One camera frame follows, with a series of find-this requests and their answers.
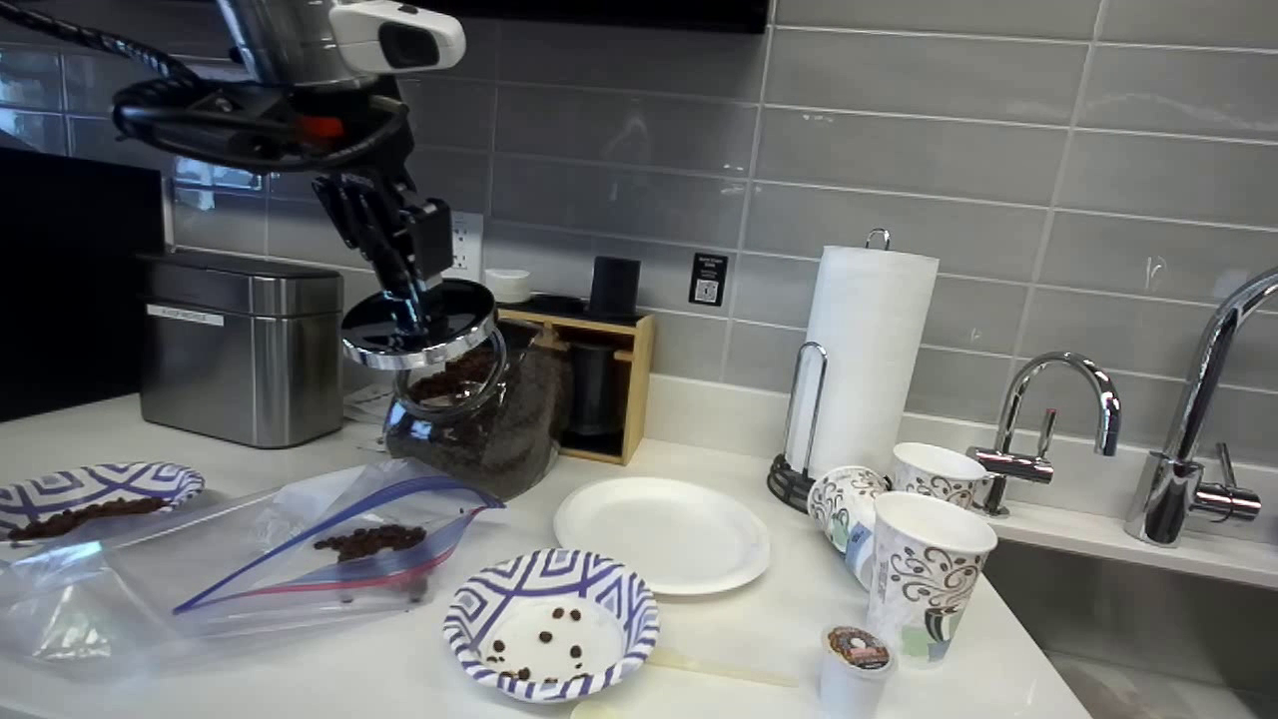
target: sink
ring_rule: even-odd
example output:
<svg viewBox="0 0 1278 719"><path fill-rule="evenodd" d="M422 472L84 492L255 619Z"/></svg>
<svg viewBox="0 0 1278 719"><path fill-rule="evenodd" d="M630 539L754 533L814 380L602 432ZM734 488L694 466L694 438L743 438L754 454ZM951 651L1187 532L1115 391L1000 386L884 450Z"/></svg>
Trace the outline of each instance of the sink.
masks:
<svg viewBox="0 0 1278 719"><path fill-rule="evenodd" d="M1028 544L986 575L1095 719L1278 713L1274 591Z"/></svg>

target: chrome faucet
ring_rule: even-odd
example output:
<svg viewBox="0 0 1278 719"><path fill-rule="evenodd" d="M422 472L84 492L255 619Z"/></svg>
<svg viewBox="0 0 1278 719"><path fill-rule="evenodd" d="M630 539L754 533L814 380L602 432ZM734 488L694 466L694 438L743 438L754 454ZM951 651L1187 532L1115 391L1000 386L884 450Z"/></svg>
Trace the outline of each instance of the chrome faucet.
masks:
<svg viewBox="0 0 1278 719"><path fill-rule="evenodd" d="M1197 355L1187 376L1183 408L1172 420L1164 450L1152 450L1139 508L1132 515L1132 532L1152 544L1175 544L1191 520L1191 512L1219 520L1256 520L1263 500L1235 484L1229 448L1219 443L1223 484L1204 484L1204 462L1195 459L1195 443L1223 384L1235 334L1244 320L1278 291L1278 266L1248 278L1223 306L1209 315Z"/></svg>
<svg viewBox="0 0 1278 719"><path fill-rule="evenodd" d="M1000 432L996 432L996 448L970 448L968 454L979 459L996 484L986 495L986 512L990 515L1008 515L1004 495L1008 495L1008 474L1014 478L1031 478L1031 484L1050 484L1055 466L1048 462L1048 448L1050 448L1050 428L1055 428L1055 410L1048 410L1043 420L1043 436L1040 436L1040 454L1018 454L1010 450L1014 438L1014 410L1023 408L1028 386L1040 380L1043 368L1050 362L1065 362L1073 368L1089 391L1095 391L1095 408L1100 408L1100 428L1095 428L1095 450L1100 454L1115 454L1117 450L1117 424L1123 424L1123 408L1117 408L1117 386L1115 380L1085 355L1077 351L1048 351L1028 358L1010 384L1008 384L1008 398L1000 410Z"/></svg>

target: gray tile backsplash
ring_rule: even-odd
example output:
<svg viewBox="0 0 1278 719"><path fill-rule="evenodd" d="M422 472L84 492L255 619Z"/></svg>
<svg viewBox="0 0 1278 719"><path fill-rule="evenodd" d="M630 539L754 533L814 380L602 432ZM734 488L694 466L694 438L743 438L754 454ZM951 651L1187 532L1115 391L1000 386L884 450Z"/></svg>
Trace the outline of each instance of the gray tile backsplash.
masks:
<svg viewBox="0 0 1278 719"><path fill-rule="evenodd" d="M225 55L209 9L128 29ZM1127 438L1159 443L1209 306L1278 264L1278 9L1271 0L774 0L767 37L466 25L473 55L403 81L422 194L480 211L484 264L588 296L642 258L654 368L791 384L823 245L895 230L944 258L912 408L990 424L1031 351L1115 368ZM343 266L307 174L244 174L120 142L144 70L0 25L0 142L159 169L178 245ZM686 303L694 251L727 303ZM1244 459L1278 420L1278 306L1248 323L1209 432ZM1077 376L1028 398L1085 436Z"/></svg>

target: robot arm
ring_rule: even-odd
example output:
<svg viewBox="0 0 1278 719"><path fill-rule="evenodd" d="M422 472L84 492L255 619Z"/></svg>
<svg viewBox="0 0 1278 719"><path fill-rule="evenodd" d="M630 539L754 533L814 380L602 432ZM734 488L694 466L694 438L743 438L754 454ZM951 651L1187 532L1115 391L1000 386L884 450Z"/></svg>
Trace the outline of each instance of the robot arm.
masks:
<svg viewBox="0 0 1278 719"><path fill-rule="evenodd" d="M206 81L178 55L0 0L0 21L138 59L118 93L128 138L248 173L316 173L343 245L364 251L403 334L433 331L422 286L452 264L449 202L411 202L403 70L454 67L460 21L396 0L219 0L253 81Z"/></svg>

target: blue patterned plate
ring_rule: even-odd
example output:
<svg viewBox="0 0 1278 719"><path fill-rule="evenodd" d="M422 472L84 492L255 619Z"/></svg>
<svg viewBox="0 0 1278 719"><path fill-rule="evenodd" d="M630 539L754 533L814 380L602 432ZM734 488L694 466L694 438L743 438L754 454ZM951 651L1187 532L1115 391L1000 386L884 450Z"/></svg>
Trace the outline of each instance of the blue patterned plate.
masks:
<svg viewBox="0 0 1278 719"><path fill-rule="evenodd" d="M460 667L521 704L572 704L635 676L661 636L646 581L596 552L542 545L473 575L444 613Z"/></svg>
<svg viewBox="0 0 1278 719"><path fill-rule="evenodd" d="M96 515L150 515L190 503L206 478L178 462L96 462L0 488L0 539L78 532Z"/></svg>

